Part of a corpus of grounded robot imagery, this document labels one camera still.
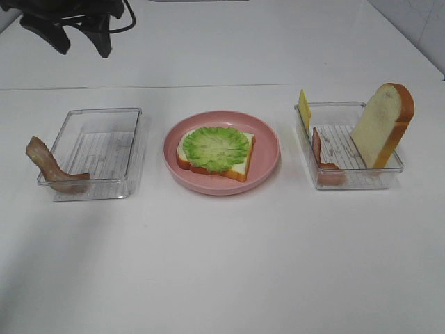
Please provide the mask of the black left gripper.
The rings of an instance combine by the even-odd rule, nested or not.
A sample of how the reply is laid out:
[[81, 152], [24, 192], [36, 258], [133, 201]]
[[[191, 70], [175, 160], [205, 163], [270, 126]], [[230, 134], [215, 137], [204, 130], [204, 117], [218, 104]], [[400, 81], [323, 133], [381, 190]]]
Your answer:
[[124, 1], [2, 1], [1, 9], [22, 12], [20, 24], [48, 42], [60, 54], [66, 54], [70, 40], [63, 30], [70, 26], [81, 30], [93, 43], [102, 58], [111, 50], [112, 29], [102, 28], [99, 19], [120, 19], [125, 11]]

